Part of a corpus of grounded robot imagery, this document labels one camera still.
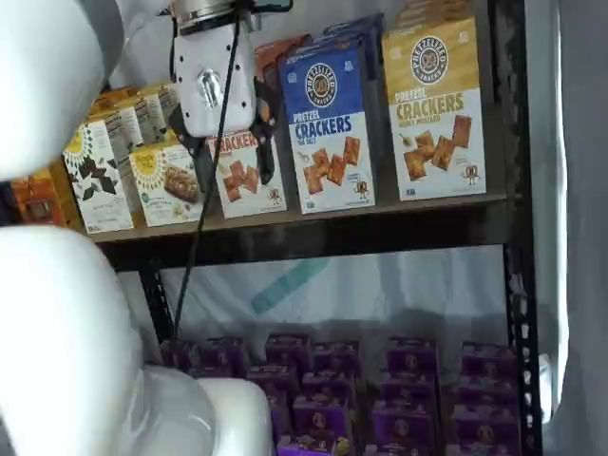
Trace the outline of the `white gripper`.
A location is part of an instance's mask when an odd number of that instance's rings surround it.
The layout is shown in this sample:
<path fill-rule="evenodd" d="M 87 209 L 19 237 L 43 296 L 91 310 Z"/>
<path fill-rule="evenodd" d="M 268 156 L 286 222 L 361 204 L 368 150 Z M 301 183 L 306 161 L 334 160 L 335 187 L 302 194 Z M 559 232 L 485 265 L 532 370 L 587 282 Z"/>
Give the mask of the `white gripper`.
<path fill-rule="evenodd" d="M 180 104 L 168 124 L 194 161 L 202 191 L 210 187 L 211 157 L 205 137 L 250 127 L 256 139 L 260 181 L 275 173 L 272 138 L 276 131 L 276 92 L 256 77 L 254 49 L 246 22 L 198 31 L 174 40 L 176 89 Z"/>

